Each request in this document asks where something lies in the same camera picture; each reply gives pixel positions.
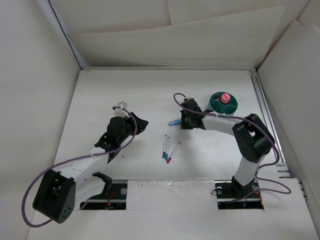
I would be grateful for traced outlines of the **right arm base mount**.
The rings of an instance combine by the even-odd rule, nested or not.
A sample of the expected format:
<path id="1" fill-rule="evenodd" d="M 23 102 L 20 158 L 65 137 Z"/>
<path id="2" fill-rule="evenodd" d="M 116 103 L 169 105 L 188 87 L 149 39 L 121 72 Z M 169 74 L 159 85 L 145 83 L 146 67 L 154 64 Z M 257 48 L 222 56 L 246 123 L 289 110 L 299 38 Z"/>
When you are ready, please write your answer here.
<path id="1" fill-rule="evenodd" d="M 236 186 L 231 180 L 217 180 L 214 182 L 214 190 L 219 210 L 263 210 L 264 204 L 257 180 L 253 180 L 248 186 Z"/>

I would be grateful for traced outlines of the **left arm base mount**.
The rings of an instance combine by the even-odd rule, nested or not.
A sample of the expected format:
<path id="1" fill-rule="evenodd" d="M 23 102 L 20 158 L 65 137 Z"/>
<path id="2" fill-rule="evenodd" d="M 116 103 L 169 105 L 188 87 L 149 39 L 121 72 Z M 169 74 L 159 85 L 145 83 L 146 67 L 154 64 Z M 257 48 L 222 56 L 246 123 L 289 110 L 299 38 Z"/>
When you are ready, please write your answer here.
<path id="1" fill-rule="evenodd" d="M 128 181 L 113 180 L 101 172 L 92 174 L 103 182 L 102 190 L 92 194 L 79 204 L 80 210 L 126 210 Z"/>

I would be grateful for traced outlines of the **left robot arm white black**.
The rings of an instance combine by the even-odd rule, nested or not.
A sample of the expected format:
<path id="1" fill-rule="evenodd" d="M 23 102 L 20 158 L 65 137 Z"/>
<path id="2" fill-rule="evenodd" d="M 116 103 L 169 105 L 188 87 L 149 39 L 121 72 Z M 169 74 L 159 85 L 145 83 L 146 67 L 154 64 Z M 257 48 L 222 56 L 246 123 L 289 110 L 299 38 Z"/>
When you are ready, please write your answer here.
<path id="1" fill-rule="evenodd" d="M 123 149 L 122 144 L 129 144 L 148 124 L 133 112 L 112 117 L 90 154 L 71 161 L 69 166 L 58 171 L 49 169 L 45 172 L 32 207 L 58 224 L 65 222 L 74 210 L 77 187 L 90 176 L 102 177 L 103 181 L 95 184 L 94 192 L 100 198 L 107 198 L 112 191 L 112 179 L 98 169 L 110 163 Z"/>

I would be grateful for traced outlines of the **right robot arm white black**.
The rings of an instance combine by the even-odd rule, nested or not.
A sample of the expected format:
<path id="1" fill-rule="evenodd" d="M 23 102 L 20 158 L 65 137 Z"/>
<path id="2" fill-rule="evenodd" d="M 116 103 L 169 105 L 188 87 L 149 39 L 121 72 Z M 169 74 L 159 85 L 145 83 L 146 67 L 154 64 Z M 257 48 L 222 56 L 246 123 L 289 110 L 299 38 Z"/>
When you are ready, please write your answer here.
<path id="1" fill-rule="evenodd" d="M 193 98 L 185 98 L 181 106 L 181 129 L 217 131 L 235 138 L 241 161 L 225 192 L 229 199 L 237 199 L 248 194 L 262 160 L 275 143 L 275 139 L 259 116 L 252 113 L 240 119 L 202 111 Z"/>

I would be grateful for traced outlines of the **red cap white marker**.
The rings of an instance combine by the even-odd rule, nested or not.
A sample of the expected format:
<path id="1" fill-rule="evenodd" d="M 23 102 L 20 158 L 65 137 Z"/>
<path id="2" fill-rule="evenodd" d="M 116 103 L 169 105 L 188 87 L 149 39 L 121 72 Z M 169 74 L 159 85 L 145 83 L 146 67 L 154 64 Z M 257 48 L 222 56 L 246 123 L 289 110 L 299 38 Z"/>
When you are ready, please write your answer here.
<path id="1" fill-rule="evenodd" d="M 169 164 L 170 161 L 173 159 L 173 157 L 175 156 L 175 154 L 177 153 L 177 151 L 179 150 L 181 146 L 181 143 L 179 142 L 175 148 L 173 149 L 173 151 L 171 152 L 171 154 L 168 156 L 168 159 L 166 160 L 166 163 Z"/>

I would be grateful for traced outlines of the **blue translucent stapler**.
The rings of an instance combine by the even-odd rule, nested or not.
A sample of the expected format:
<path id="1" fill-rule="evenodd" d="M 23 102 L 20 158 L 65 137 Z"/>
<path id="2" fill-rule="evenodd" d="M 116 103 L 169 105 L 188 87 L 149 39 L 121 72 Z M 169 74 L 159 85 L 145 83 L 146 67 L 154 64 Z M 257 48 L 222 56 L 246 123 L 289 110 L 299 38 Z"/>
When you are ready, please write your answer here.
<path id="1" fill-rule="evenodd" d="M 180 124 L 181 124 L 181 119 L 176 119 L 176 120 L 170 121 L 168 123 L 168 126 L 169 127 L 174 127 L 174 126 L 179 126 Z"/>

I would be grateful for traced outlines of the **pink cap glue bottle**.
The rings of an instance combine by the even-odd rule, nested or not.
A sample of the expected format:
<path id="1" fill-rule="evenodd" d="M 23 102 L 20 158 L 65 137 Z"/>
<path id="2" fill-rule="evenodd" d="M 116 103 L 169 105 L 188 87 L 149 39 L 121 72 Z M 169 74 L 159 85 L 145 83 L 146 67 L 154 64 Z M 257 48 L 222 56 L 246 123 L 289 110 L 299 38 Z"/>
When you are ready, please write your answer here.
<path id="1" fill-rule="evenodd" d="M 228 93 L 225 92 L 220 96 L 219 101 L 222 104 L 227 105 L 231 101 L 231 96 Z"/>

